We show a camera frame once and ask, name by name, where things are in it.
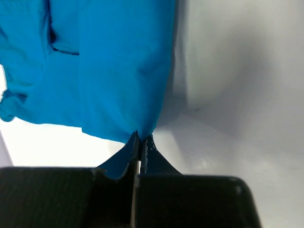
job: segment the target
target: turquoise garment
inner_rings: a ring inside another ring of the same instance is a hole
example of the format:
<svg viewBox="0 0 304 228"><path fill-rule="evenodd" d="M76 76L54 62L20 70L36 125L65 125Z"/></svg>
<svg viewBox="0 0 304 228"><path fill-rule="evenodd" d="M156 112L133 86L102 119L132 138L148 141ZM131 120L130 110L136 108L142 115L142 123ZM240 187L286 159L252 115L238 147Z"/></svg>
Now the turquoise garment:
<svg viewBox="0 0 304 228"><path fill-rule="evenodd" d="M171 67L175 1L72 2L0 0L1 119L146 138Z"/></svg>

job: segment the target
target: white wall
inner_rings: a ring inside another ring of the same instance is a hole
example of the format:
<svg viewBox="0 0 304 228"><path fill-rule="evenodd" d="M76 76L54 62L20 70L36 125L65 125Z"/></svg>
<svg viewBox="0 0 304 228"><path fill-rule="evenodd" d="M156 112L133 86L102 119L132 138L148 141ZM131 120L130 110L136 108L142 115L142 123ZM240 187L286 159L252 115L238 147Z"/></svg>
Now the white wall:
<svg viewBox="0 0 304 228"><path fill-rule="evenodd" d="M265 228L303 227L304 2L182 0L180 19L158 149L184 173L243 178ZM16 165L95 166L121 146L17 119L0 129Z"/></svg>

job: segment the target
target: blue cloth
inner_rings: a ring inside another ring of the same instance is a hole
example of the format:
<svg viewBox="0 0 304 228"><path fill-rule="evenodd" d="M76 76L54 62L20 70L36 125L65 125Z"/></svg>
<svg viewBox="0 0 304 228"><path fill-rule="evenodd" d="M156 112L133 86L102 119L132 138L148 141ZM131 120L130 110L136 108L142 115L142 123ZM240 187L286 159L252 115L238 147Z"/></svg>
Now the blue cloth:
<svg viewBox="0 0 304 228"><path fill-rule="evenodd" d="M0 117L146 138L171 67L175 1L71 2L0 0Z"/></svg>

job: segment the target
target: white surface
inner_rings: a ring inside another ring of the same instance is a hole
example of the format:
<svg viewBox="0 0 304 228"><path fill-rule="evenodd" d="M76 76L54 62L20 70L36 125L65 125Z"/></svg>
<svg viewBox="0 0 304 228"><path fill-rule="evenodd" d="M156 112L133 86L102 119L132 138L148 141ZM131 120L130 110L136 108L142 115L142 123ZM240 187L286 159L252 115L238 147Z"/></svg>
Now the white surface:
<svg viewBox="0 0 304 228"><path fill-rule="evenodd" d="M2 134L0 132L0 168L12 166L12 160L9 156Z"/></svg>
<svg viewBox="0 0 304 228"><path fill-rule="evenodd" d="M180 28L190 31L176 41L181 99L168 90L158 149L181 172L243 178L265 228L303 227L304 2L181 2ZM188 106L205 105L186 111L185 95ZM17 119L0 129L15 165L95 166L121 146Z"/></svg>

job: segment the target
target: blue fabric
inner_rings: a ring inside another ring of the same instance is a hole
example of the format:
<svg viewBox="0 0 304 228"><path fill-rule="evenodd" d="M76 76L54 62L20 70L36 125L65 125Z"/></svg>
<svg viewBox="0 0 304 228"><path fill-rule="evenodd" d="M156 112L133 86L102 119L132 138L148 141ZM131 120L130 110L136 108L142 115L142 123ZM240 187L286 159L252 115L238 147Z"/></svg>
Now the blue fabric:
<svg viewBox="0 0 304 228"><path fill-rule="evenodd" d="M134 131L146 138L171 67L175 1L79 0L67 10L71 2L0 0L8 87L0 117L81 127L120 142Z"/></svg>
<svg viewBox="0 0 304 228"><path fill-rule="evenodd" d="M79 0L49 0L52 45L69 54L79 54Z"/></svg>

